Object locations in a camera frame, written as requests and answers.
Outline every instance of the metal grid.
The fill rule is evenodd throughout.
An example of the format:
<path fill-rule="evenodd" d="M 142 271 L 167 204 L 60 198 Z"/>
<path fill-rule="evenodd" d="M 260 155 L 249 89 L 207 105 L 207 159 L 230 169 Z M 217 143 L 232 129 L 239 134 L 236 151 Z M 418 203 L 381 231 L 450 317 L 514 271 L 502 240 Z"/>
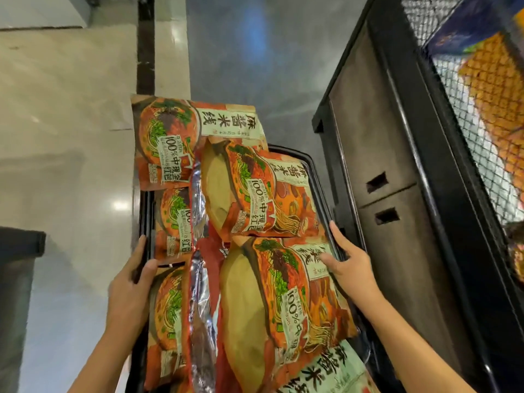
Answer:
<path fill-rule="evenodd" d="M 420 46 L 460 2 L 402 0 Z M 500 223 L 524 220 L 524 84 L 502 35 L 486 40 L 467 58 L 429 58 Z"/>

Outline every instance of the left hand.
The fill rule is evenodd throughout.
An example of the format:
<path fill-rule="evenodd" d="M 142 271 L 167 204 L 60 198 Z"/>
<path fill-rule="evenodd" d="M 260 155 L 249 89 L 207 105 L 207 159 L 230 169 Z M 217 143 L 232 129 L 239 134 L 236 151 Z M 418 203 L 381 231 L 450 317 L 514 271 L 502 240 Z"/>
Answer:
<path fill-rule="evenodd" d="M 140 280 L 133 283 L 133 272 L 140 265 L 146 241 L 146 236 L 140 237 L 133 254 L 109 285 L 105 334 L 123 343 L 129 352 L 147 321 L 149 289 L 158 268 L 156 259 L 148 260 Z"/>

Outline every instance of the black metal frame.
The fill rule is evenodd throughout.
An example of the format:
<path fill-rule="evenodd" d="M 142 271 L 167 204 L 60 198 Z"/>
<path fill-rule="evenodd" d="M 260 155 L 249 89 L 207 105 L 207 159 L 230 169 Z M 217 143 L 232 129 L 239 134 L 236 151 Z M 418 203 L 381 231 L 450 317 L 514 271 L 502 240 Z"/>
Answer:
<path fill-rule="evenodd" d="M 400 0 L 368 0 L 312 121 L 315 131 L 323 132 L 335 213 L 344 218 L 346 235 L 359 242 L 362 233 L 329 92 L 364 24 L 418 167 L 428 213 L 476 346 L 479 367 L 489 381 L 481 381 L 478 389 L 521 391 L 524 313 L 505 265 L 505 237 L 442 84 L 418 47 Z"/>

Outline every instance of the right hand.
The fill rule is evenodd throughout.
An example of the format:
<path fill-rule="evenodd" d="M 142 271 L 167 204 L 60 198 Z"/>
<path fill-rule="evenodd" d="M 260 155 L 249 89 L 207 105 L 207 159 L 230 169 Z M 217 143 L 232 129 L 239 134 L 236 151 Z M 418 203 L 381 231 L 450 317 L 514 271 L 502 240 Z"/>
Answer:
<path fill-rule="evenodd" d="M 320 258 L 333 273 L 344 292 L 362 312 L 366 313 L 371 306 L 383 300 L 382 292 L 373 275 L 370 257 L 345 238 L 333 221 L 329 225 L 335 241 L 349 258 L 340 262 L 327 253 L 321 254 Z"/>

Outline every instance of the forearm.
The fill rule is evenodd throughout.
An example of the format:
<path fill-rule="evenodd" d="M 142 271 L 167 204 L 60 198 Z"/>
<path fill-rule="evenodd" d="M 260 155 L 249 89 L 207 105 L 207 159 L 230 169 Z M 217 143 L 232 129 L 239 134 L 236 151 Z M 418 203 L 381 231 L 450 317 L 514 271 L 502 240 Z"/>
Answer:
<path fill-rule="evenodd" d="M 118 334 L 104 333 L 68 393 L 114 392 L 128 354 Z"/>
<path fill-rule="evenodd" d="M 362 310 L 407 393 L 474 392 L 383 297 Z"/>

